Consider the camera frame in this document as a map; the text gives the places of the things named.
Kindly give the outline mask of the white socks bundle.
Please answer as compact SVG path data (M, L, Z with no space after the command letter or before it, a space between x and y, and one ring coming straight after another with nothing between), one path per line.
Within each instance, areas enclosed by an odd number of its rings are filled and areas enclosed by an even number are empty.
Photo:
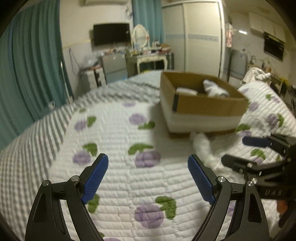
M213 81L210 80L204 80L203 81L203 87L208 95L208 97L220 97L220 98L225 98L229 97L230 94L227 90L221 88L218 84L216 84Z

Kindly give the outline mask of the cream lace cloth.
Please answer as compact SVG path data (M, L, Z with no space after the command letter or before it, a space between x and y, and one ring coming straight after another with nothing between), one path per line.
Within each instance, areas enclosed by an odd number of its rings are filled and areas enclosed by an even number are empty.
M187 96L197 96L198 92L193 89L178 87L176 89L176 94L187 95Z

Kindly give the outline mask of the blue grey plush toy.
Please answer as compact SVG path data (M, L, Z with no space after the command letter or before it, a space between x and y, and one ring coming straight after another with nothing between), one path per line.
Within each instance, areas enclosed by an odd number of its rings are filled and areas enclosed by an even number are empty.
M192 132L190 140L193 142L195 154L202 163L209 167L217 176L224 176L229 181L232 171L222 165L221 157L226 153L225 137L207 137L204 133Z

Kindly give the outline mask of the chair piled with clothes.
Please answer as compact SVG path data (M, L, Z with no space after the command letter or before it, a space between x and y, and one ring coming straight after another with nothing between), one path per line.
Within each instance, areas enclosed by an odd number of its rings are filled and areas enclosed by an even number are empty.
M269 82L270 80L271 74L269 72L265 73L260 68L252 67L247 71L241 82L244 85L255 81Z

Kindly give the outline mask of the brown cardboard box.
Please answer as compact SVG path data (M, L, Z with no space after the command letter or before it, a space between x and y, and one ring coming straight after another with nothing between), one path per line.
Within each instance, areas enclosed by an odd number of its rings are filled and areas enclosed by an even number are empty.
M227 90L229 97L208 97L203 81L210 80ZM198 92L197 96L176 94L178 87ZM222 135L234 132L248 106L248 99L236 88L211 75L163 71L159 99L170 133L191 132Z

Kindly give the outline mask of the white floral quilt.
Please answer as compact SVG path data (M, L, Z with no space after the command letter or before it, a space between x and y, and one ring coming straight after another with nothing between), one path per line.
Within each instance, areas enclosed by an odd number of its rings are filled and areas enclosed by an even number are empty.
M262 82L240 87L249 101L226 153L258 164L280 160L268 148L243 145L245 136L295 135L295 117ZM87 209L105 240L191 240L209 211L187 167L189 138L171 138L159 100L95 103L76 113L55 161L52 182L80 174L96 157L109 165Z

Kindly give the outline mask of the white kitchen cabinets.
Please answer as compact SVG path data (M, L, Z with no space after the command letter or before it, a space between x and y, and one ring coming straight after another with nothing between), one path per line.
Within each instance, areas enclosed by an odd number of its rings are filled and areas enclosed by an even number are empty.
M250 29L257 34L269 34L282 42L286 42L285 30L279 24L253 12L248 13Z

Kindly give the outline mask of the dark suitcase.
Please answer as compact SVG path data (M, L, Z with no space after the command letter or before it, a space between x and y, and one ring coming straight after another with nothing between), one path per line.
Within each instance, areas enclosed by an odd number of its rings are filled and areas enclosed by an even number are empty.
M166 59L168 61L168 70L174 70L175 69L175 56L174 53L170 52L166 54Z

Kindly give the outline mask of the white louvered wardrobe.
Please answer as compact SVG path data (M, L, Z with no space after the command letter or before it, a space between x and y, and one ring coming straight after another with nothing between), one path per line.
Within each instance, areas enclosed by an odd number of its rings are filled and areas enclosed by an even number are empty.
M222 1L177 1L162 10L174 69L222 77L226 49Z

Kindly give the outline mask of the teal window curtain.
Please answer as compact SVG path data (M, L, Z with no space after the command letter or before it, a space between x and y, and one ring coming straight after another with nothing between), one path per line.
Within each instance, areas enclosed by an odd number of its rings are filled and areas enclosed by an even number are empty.
M73 97L60 31L60 1L18 12L1 35L1 149Z

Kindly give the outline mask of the white dressing table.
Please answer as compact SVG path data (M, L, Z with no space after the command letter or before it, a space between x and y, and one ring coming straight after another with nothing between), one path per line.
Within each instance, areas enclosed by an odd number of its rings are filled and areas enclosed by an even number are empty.
M158 61L162 61L164 64L164 70L168 69L168 61L165 54L126 55L125 59L128 77L140 74L140 65L145 63L156 63Z

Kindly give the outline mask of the small grey refrigerator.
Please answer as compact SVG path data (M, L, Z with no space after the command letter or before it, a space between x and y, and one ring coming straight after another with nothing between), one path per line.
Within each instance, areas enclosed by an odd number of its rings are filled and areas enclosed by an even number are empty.
M126 80L128 78L125 54L116 53L104 55L101 57L101 62L107 84L119 80Z

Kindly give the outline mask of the oval vanity mirror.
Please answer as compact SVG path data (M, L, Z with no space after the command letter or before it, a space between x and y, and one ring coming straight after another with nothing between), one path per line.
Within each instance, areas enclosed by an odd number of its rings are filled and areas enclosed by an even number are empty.
M133 49L140 49L147 46L149 34L143 25L138 24L133 28L131 38Z

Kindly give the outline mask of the teal curtain by wardrobe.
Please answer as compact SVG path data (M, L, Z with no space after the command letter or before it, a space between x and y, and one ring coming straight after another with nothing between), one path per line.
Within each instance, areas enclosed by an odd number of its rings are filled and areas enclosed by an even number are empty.
M151 43L164 42L163 12L160 0L133 0L132 13L134 26L143 25L149 32Z

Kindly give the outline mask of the black wall television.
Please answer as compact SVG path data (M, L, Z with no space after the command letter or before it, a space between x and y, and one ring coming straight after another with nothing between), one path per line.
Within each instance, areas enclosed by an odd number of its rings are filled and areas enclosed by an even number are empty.
M128 23L93 25L93 43L95 46L129 42L130 25Z

